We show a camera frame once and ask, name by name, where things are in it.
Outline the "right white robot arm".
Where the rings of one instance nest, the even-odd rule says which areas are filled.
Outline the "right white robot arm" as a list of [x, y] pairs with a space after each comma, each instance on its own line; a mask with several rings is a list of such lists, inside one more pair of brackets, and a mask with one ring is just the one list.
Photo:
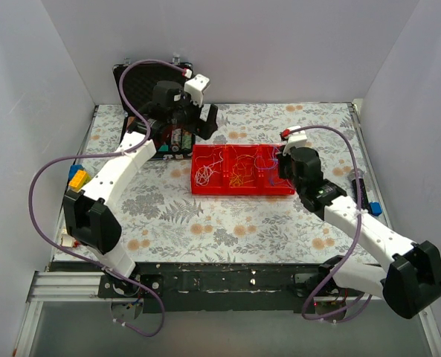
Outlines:
[[305, 209], [343, 231], [378, 263], [358, 264], [348, 254], [327, 260], [304, 283], [308, 299], [319, 292], [333, 296], [352, 289], [383, 299], [397, 315], [410, 319], [441, 297], [438, 247], [414, 242], [362, 211], [345, 190], [324, 178], [312, 148], [282, 150], [277, 155], [279, 176], [294, 186]]

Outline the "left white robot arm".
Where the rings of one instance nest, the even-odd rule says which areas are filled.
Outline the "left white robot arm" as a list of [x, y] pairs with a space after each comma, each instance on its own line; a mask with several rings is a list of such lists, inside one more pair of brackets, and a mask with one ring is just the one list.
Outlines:
[[123, 139], [99, 173], [79, 191], [68, 190], [63, 198], [65, 226], [70, 236], [86, 246], [98, 261], [114, 274], [115, 288], [126, 298], [141, 287], [133, 274], [135, 262], [120, 243], [122, 228], [113, 213], [118, 199], [141, 167], [167, 141], [174, 129], [184, 129], [207, 140], [218, 129], [218, 108], [210, 106], [202, 118], [204, 93], [210, 81], [202, 74], [184, 85], [162, 80], [152, 99], [142, 106], [126, 127]]

